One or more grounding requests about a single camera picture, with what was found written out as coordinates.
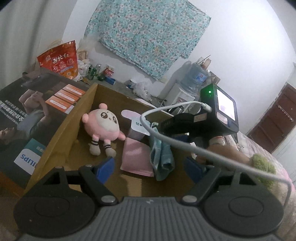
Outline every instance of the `brown door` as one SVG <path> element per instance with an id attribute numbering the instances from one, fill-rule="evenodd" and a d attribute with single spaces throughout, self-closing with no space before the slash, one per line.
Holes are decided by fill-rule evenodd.
<path id="1" fill-rule="evenodd" d="M 296 89 L 287 84 L 248 137 L 272 152 L 296 125 Z"/>

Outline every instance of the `pink plush toy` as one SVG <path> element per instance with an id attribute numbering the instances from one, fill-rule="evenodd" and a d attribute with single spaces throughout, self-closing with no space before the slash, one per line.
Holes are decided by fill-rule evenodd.
<path id="1" fill-rule="evenodd" d="M 107 110 L 107 105 L 101 103 L 99 109 L 91 111 L 82 116 L 82 122 L 86 132 L 92 137 L 89 144 L 89 151 L 92 155 L 100 155 L 99 140 L 104 141 L 104 148 L 107 156 L 116 156 L 116 151 L 111 148 L 111 141 L 124 141 L 126 136 L 119 130 L 116 116 Z"/>

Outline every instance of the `blue object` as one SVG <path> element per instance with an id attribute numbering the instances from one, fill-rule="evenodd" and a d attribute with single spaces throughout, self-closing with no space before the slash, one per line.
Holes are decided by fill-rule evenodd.
<path id="1" fill-rule="evenodd" d="M 187 157 L 183 161 L 183 166 L 186 174 L 194 183 L 198 183 L 207 171 L 204 165 L 199 164 L 192 157 Z"/>
<path id="2" fill-rule="evenodd" d="M 95 172 L 97 179 L 101 183 L 105 183 L 115 169 L 115 161 L 113 157 L 109 157 L 106 160 L 102 161 Z"/>
<path id="3" fill-rule="evenodd" d="M 211 18 L 187 0 L 102 0 L 85 35 L 160 80 L 188 58 Z"/>
<path id="4" fill-rule="evenodd" d="M 188 135 L 172 136 L 172 138 L 178 141 L 189 142 Z"/>
<path id="5" fill-rule="evenodd" d="M 157 128 L 153 127 L 156 124 L 155 122 L 152 123 L 152 128 L 158 132 Z M 151 147 L 150 163 L 153 167 L 154 176 L 157 181 L 162 181 L 175 168 L 175 160 L 170 145 L 154 136 L 149 136 L 149 144 Z"/>
<path id="6" fill-rule="evenodd" d="M 110 77 L 106 77 L 105 81 L 111 85 L 114 85 L 116 80 Z"/>

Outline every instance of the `cardboard box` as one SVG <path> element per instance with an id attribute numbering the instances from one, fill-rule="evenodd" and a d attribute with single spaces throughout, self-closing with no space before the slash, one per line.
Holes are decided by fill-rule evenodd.
<path id="1" fill-rule="evenodd" d="M 67 86 L 80 96 L 63 90 Z M 3 177 L 26 188 L 46 146 L 88 88 L 40 68 L 0 90 L 0 172 Z"/>
<path id="2" fill-rule="evenodd" d="M 152 108 L 107 87 L 93 84 L 81 97 L 80 101 L 53 136 L 40 158 L 25 192 L 55 166 L 65 166 L 66 170 L 77 170 L 82 165 L 97 165 L 106 158 L 104 151 L 99 156 L 93 156 L 89 153 L 88 143 L 91 141 L 91 137 L 85 132 L 81 122 L 82 115 L 90 110 L 97 109 L 100 103 L 106 103 L 108 109 L 117 116 L 120 129 L 125 134 L 127 134 L 130 128 L 130 120 L 121 116 L 122 110 L 132 110 L 142 114 Z M 150 122 L 161 122 L 169 117 L 166 113 L 157 112 L 149 115 L 147 120 Z M 115 172 L 105 183 L 105 186 L 117 198 L 121 199 L 123 196 L 181 197 L 193 187 L 193 182 L 183 170 L 183 160 L 186 156 L 190 156 L 190 153 L 172 148 L 176 168 L 164 181 L 158 182 L 153 177 L 135 175 L 120 170 L 124 141 L 116 140 L 113 145 L 116 146 L 117 152 Z M 23 192 L 21 188 L 11 182 L 7 182 L 6 188 L 19 195 Z"/>

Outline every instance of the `blue floral fabric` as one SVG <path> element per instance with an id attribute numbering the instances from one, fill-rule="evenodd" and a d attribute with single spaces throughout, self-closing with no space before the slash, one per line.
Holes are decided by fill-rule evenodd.
<path id="1" fill-rule="evenodd" d="M 102 0 L 85 35 L 156 80 L 179 58 L 188 58 L 211 18 L 187 0 Z"/>

